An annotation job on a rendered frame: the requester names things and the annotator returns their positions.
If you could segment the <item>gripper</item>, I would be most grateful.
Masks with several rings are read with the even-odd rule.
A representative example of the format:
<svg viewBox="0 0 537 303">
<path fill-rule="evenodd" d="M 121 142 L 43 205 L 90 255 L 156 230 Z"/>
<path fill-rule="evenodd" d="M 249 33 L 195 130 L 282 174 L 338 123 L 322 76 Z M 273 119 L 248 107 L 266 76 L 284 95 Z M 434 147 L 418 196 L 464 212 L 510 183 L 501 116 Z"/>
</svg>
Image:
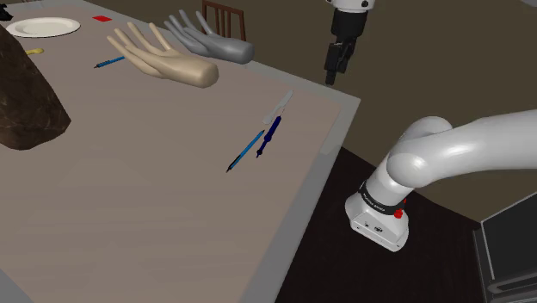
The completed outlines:
<svg viewBox="0 0 537 303">
<path fill-rule="evenodd" d="M 367 21 L 367 12 L 350 13 L 334 10 L 331 33 L 336 36 L 336 43 L 330 43 L 324 69 L 325 83 L 333 85 L 337 73 L 345 73 L 351 56 L 355 51 L 356 39 L 362 35 Z"/>
</svg>

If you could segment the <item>white knife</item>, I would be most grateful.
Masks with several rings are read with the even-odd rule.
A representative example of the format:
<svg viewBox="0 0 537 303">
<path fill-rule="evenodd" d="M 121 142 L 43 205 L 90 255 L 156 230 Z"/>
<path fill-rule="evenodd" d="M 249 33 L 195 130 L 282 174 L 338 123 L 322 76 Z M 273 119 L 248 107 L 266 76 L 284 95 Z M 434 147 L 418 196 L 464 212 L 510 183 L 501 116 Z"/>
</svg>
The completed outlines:
<svg viewBox="0 0 537 303">
<path fill-rule="evenodd" d="M 265 125 L 269 125 L 272 120 L 274 119 L 275 115 L 277 114 L 277 112 L 281 109 L 281 108 L 284 108 L 287 103 L 289 102 L 289 100 L 291 99 L 291 97 L 293 96 L 293 90 L 289 90 L 282 98 L 281 100 L 279 101 L 279 103 L 274 107 L 274 109 L 269 112 L 262 120 L 262 123 L 265 124 Z"/>
</svg>

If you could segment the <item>dark blue pen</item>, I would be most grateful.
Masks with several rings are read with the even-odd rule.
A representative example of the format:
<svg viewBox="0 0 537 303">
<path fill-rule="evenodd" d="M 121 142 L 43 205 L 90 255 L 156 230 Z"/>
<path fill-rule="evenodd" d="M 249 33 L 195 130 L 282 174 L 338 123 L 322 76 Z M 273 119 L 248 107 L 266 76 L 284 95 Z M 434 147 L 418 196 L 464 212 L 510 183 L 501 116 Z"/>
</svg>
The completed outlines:
<svg viewBox="0 0 537 303">
<path fill-rule="evenodd" d="M 275 118 L 275 121 L 274 123 L 272 124 L 272 126 L 270 127 L 270 129 L 268 130 L 267 134 L 264 136 L 263 138 L 263 142 L 262 142 L 262 145 L 259 147 L 259 149 L 256 151 L 256 156 L 259 157 L 262 155 L 263 153 L 263 150 L 265 148 L 265 146 L 267 145 L 268 142 L 271 141 L 274 133 L 275 133 L 275 130 L 277 129 L 277 127 L 280 125 L 281 123 L 281 116 L 277 116 Z"/>
</svg>

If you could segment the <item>wooden chair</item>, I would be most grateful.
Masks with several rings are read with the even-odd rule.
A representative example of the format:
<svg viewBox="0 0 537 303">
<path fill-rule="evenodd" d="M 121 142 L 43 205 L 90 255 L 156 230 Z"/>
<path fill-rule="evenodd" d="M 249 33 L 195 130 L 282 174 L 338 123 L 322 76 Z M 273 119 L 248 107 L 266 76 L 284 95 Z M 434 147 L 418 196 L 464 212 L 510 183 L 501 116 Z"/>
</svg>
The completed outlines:
<svg viewBox="0 0 537 303">
<path fill-rule="evenodd" d="M 217 26 L 216 33 L 226 38 L 231 38 L 231 17 L 235 15 L 238 18 L 240 40 L 246 41 L 244 12 L 241 9 L 235 9 L 210 0 L 201 0 L 202 16 L 207 19 L 207 9 L 214 10 L 214 20 Z"/>
</svg>

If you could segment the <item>grey hand model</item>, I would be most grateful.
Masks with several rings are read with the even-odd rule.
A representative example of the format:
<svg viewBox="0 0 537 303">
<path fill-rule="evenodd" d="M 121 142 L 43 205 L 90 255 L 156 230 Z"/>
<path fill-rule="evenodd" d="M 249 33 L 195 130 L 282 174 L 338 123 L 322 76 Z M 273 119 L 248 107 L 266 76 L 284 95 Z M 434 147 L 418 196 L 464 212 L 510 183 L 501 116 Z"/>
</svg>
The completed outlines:
<svg viewBox="0 0 537 303">
<path fill-rule="evenodd" d="M 169 15 L 169 19 L 164 21 L 164 26 L 191 53 L 240 65 L 248 64 L 254 58 L 255 47 L 253 44 L 216 34 L 208 26 L 200 11 L 196 11 L 195 14 L 200 25 L 205 30 L 204 34 L 194 26 L 182 9 L 179 10 L 179 14 L 186 24 L 185 27 L 174 15 Z"/>
</svg>

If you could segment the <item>beige hand model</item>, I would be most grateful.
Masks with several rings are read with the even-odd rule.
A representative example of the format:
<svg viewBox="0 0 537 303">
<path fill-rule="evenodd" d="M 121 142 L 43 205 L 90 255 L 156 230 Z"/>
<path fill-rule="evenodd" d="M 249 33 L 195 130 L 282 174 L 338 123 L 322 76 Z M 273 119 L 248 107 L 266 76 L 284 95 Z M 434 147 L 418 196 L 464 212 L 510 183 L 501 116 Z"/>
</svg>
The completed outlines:
<svg viewBox="0 0 537 303">
<path fill-rule="evenodd" d="M 164 48 L 163 50 L 154 47 L 135 24 L 128 22 L 127 26 L 145 47 L 145 51 L 138 48 L 130 37 L 119 28 L 116 28 L 114 32 L 122 44 L 112 36 L 108 36 L 107 40 L 142 73 L 197 88 L 208 88 L 219 80 L 219 69 L 216 64 L 177 51 L 164 38 L 154 23 L 150 22 L 149 27 Z"/>
</svg>

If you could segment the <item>dark grey cabinet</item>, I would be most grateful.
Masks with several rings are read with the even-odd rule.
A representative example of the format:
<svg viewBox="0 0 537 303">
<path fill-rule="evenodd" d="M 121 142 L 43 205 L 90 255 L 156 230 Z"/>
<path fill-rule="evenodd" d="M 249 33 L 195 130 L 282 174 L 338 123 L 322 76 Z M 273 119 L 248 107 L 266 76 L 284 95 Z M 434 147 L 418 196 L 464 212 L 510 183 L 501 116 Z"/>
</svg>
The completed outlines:
<svg viewBox="0 0 537 303">
<path fill-rule="evenodd" d="M 484 303 L 537 303 L 537 192 L 472 232 Z"/>
</svg>

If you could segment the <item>white plate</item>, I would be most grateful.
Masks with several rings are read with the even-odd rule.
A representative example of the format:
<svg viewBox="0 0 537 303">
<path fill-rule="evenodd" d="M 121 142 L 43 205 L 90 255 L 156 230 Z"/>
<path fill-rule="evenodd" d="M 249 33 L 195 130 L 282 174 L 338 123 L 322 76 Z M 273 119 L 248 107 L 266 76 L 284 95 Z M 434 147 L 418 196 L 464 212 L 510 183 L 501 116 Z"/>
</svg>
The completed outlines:
<svg viewBox="0 0 537 303">
<path fill-rule="evenodd" d="M 6 30 L 15 37 L 52 38 L 71 34 L 81 28 L 80 22 L 63 17 L 36 17 L 13 22 Z"/>
</svg>

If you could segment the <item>dark brown rock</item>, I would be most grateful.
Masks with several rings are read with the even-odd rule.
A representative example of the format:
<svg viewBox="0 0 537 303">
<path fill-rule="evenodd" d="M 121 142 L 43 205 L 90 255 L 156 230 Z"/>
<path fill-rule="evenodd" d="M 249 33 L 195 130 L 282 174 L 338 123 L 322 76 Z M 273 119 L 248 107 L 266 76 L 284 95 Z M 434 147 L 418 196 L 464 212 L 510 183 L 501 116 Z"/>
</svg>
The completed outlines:
<svg viewBox="0 0 537 303">
<path fill-rule="evenodd" d="M 29 150 L 57 138 L 70 124 L 52 86 L 18 40 L 0 28 L 0 144 Z"/>
</svg>

